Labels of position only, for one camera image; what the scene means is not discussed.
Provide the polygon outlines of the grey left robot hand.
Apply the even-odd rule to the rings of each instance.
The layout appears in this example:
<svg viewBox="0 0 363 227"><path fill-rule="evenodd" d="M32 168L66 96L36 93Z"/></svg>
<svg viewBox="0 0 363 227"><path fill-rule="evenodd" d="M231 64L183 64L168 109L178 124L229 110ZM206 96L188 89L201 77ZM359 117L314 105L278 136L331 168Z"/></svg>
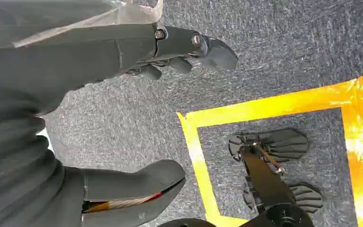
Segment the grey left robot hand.
<svg viewBox="0 0 363 227"><path fill-rule="evenodd" d="M189 58L226 69L238 62L221 40L157 24L75 29L0 49L0 227L138 227L157 218L185 184L178 162L134 173L64 166L39 135L42 115L86 84L159 79L166 66L190 72Z"/></svg>

